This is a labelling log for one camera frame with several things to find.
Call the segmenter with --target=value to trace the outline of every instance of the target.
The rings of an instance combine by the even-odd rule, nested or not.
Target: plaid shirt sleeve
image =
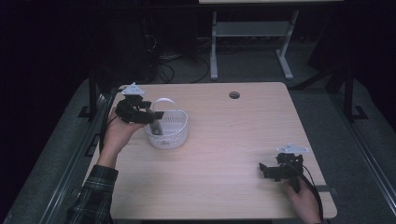
[[[109,223],[118,173],[115,169],[94,165],[76,202],[67,211],[66,223]]]

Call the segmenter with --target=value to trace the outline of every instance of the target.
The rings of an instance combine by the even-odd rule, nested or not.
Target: white plastic basket
[[[177,104],[168,98],[161,98],[154,102],[152,110],[156,111],[155,105],[159,102],[168,102],[175,106],[175,110],[164,110],[163,118],[159,119],[163,130],[162,135],[152,134],[149,125],[145,126],[145,132],[152,146],[160,149],[180,147],[187,139],[188,116],[183,110],[179,110]]]

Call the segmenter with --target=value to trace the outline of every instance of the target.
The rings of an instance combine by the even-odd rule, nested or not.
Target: human arm
[[[305,224],[321,223],[318,204],[314,194],[300,177],[299,183],[300,191],[296,193],[289,180],[284,182],[284,188],[289,196],[294,212]]]
[[[107,124],[104,147],[92,167],[76,202],[67,211],[66,223],[108,223],[114,185],[118,171],[117,157],[132,134],[145,124],[127,124],[116,117],[114,110]]]

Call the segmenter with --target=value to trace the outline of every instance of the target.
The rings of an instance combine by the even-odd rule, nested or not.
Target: gray carpet floor
[[[318,72],[306,65],[315,45],[291,43],[287,59],[295,78],[286,80],[275,54],[277,44],[244,46],[236,53],[220,53],[217,82],[277,81],[293,86]],[[208,53],[199,56],[208,62]],[[207,64],[202,60],[181,59],[167,65],[175,70],[171,83],[190,83],[207,71]],[[168,67],[159,71],[171,76]],[[370,168],[370,162],[362,153],[362,148],[368,149],[389,184],[396,186],[396,166],[393,165],[396,159],[396,134],[358,81],[355,81],[353,102],[364,109],[368,119],[348,122],[342,113],[343,91],[327,93],[324,90],[327,81],[327,78],[323,78],[305,90],[290,91],[290,96],[338,210],[337,217],[330,222],[396,223],[395,214]],[[212,80],[207,75],[200,82]],[[164,81],[161,76],[157,76],[151,83],[163,84]],[[90,144],[94,135],[99,133],[105,101],[98,101],[99,113],[92,122],[78,118],[81,108],[89,104],[88,81],[81,83],[14,203],[7,223],[64,222],[65,211],[76,199],[91,162],[91,158],[84,155],[86,150],[92,148]],[[118,223],[139,221],[118,220]],[[274,220],[273,223],[292,224],[300,221]]]

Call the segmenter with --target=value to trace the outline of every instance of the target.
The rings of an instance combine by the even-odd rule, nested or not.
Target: background table
[[[282,83],[144,85],[144,99],[167,97],[189,116],[179,148],[152,147],[141,129],[119,155],[111,214],[128,219],[274,219],[295,217],[281,183],[263,178],[277,147],[310,149],[304,165],[326,185],[287,88]],[[237,91],[238,99],[229,93]],[[123,96],[116,97],[114,105]],[[98,158],[96,150],[93,166]],[[335,217],[329,192],[324,216]]]

